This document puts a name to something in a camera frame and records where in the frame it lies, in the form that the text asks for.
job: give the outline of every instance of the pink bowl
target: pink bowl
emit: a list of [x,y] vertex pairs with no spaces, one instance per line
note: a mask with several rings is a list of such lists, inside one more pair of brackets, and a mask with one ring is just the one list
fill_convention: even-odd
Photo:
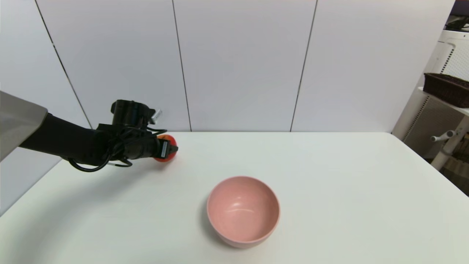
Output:
[[223,241],[250,248],[272,234],[280,219],[280,205],[262,181],[236,176],[215,186],[208,197],[207,214]]

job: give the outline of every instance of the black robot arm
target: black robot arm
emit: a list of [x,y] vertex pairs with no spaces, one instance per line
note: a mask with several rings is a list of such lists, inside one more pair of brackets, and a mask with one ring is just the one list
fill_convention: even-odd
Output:
[[[155,123],[154,109],[134,101],[117,100],[111,112],[113,123],[99,124],[96,130],[47,114],[41,126],[20,147],[61,156],[86,172],[98,171],[115,160],[123,163],[116,166],[129,167],[132,165],[129,159],[166,159],[178,150],[169,140],[157,138],[166,130],[148,127]],[[88,169],[79,163],[97,167]]]

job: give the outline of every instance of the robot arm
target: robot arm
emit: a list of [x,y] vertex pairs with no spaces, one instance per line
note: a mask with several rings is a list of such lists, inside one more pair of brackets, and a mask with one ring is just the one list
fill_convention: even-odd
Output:
[[[169,159],[178,147],[157,136],[166,130],[148,127],[154,124],[157,112],[134,101],[117,100],[112,104],[112,124],[99,124],[87,129],[55,117],[41,106],[6,93],[0,94],[1,159],[20,146],[61,156],[75,168],[92,172],[109,161],[129,167],[129,159],[154,157]],[[92,169],[79,164],[97,166]]]

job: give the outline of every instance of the white shelf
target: white shelf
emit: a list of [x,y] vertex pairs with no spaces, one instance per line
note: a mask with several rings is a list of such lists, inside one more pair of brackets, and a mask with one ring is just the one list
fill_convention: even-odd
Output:
[[452,105],[452,104],[450,104],[450,103],[447,103],[447,102],[441,100],[440,98],[438,98],[438,97],[436,97],[436,96],[434,96],[434,95],[431,95],[431,94],[428,94],[428,93],[424,92],[424,88],[423,88],[423,87],[419,87],[418,90],[421,91],[421,92],[423,92],[424,94],[426,94],[426,95],[428,95],[428,96],[430,96],[430,97],[432,97],[432,98],[434,98],[434,99],[436,99],[436,100],[442,102],[443,104],[446,104],[447,106],[453,108],[454,110],[456,110],[456,111],[458,111],[458,112],[461,112],[461,113],[463,113],[463,114],[469,116],[469,108],[459,108],[459,107],[456,107],[456,106],[454,106],[454,105]]

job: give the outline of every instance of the vent grille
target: vent grille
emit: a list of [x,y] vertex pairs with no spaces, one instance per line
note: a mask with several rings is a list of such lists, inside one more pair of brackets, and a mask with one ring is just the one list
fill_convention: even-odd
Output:
[[469,40],[455,39],[453,44],[455,47],[441,73],[469,81]]
[[[443,72],[445,71],[445,68],[446,68],[446,66],[447,66],[448,63],[449,63],[449,60],[451,59],[451,56],[453,56],[453,52],[454,52],[454,48],[451,49],[451,52],[449,53],[448,57],[446,58],[445,64],[444,64],[444,66],[441,68],[440,73],[443,73]],[[412,121],[412,124],[410,125],[409,129],[407,129],[406,135],[405,135],[404,138],[402,139],[402,142],[406,142],[407,137],[410,135],[410,133],[411,133],[412,130],[414,129],[415,124],[417,123],[417,120],[418,120],[418,119],[420,118],[420,116],[422,115],[422,112],[423,112],[423,110],[425,109],[425,106],[427,106],[427,103],[428,103],[429,100],[430,100],[430,97],[427,96],[427,98],[425,98],[424,103],[423,103],[422,106],[420,107],[420,109],[419,109],[417,115],[415,116],[414,120]]]
[[429,98],[405,144],[423,158],[433,158],[438,153],[441,142],[433,143],[430,137],[455,129],[463,116],[438,100]]

